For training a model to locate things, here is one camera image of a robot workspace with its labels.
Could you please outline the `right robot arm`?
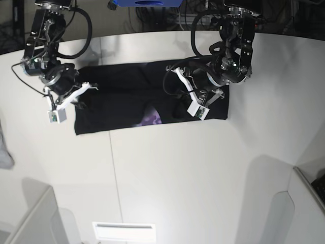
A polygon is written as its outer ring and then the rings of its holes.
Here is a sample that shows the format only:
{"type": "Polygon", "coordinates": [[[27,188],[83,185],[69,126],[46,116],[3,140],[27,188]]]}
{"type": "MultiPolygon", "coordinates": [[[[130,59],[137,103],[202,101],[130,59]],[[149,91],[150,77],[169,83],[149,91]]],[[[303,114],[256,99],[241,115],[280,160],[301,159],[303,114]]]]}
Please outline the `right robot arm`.
{"type": "Polygon", "coordinates": [[[92,38],[92,22],[88,13],[70,1],[36,1],[31,31],[25,43],[24,55],[19,63],[28,76],[37,76],[44,85],[41,95],[49,99],[51,111],[63,107],[64,102],[84,108],[79,98],[88,89],[97,88],[89,82],[76,81],[79,72],[73,63],[61,63],[61,59],[76,59],[88,49],[92,38]],[[83,48],[74,55],[61,54],[59,42],[69,24],[63,11],[81,14],[87,21],[88,33],[83,48]]]}

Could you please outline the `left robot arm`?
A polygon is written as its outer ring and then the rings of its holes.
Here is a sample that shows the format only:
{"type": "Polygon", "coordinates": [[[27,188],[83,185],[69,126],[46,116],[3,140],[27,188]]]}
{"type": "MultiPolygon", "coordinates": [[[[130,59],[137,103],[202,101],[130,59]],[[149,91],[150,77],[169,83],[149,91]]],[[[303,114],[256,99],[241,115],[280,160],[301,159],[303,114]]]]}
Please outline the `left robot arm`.
{"type": "Polygon", "coordinates": [[[199,105],[209,106],[224,96],[222,87],[238,84],[251,77],[253,40],[262,1],[223,1],[222,7],[208,7],[197,14],[190,28],[193,57],[167,68],[162,86],[168,95],[188,95],[199,105]],[[216,17],[221,40],[203,55],[196,45],[197,24],[208,15],[216,17]]]}

